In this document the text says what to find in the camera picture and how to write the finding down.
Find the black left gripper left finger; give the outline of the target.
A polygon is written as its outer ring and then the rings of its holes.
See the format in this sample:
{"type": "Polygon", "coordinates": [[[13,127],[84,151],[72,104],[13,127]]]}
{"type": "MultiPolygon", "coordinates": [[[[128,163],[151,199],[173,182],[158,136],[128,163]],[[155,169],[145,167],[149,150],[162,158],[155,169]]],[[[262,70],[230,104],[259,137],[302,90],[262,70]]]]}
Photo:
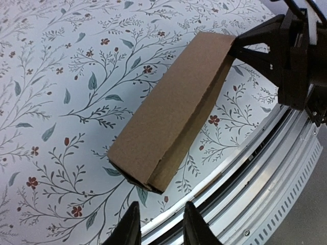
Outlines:
{"type": "Polygon", "coordinates": [[[141,244],[141,223],[139,203],[132,202],[112,234],[103,245],[135,245],[141,244]]]}

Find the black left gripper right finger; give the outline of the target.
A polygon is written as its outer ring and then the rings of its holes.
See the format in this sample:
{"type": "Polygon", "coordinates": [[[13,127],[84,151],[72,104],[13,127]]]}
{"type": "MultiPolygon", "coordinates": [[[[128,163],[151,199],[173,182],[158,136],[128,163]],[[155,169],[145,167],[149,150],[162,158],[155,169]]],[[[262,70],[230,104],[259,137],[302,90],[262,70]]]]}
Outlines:
{"type": "Polygon", "coordinates": [[[188,245],[222,245],[191,201],[186,202],[184,208],[183,242],[188,245]]]}

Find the brown cardboard paper box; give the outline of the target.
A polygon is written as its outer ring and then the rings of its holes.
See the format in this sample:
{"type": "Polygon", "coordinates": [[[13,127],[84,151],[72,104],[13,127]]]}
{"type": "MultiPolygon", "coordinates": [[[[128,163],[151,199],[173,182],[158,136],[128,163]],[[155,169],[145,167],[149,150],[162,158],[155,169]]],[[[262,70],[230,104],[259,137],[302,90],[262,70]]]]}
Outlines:
{"type": "Polygon", "coordinates": [[[144,99],[107,153],[129,183],[165,192],[211,114],[235,39],[198,33],[144,99]]]}

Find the floral patterned table mat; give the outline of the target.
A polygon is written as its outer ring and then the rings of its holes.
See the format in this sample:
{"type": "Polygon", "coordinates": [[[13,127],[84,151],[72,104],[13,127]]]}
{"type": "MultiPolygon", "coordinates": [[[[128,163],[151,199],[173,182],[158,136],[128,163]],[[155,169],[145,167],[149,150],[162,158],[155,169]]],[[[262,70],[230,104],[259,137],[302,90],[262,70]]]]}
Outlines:
{"type": "Polygon", "coordinates": [[[197,33],[272,16],[261,1],[1,1],[1,244],[101,244],[133,201],[143,225],[170,210],[269,115],[273,84],[236,61],[162,195],[107,150],[197,33]]]}

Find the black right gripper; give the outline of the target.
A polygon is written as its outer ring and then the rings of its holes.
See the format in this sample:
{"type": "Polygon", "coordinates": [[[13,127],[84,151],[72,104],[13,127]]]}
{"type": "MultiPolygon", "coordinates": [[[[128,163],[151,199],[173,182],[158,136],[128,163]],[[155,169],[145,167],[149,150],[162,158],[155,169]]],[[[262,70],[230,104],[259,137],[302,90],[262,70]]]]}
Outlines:
{"type": "Polygon", "coordinates": [[[277,15],[239,35],[229,54],[279,87],[280,104],[305,110],[316,125],[326,123],[326,25],[317,24],[317,43],[310,44],[308,21],[288,10],[286,15],[277,15]],[[272,54],[245,48],[270,44],[279,31],[286,49],[283,71],[280,60],[272,54]]]}

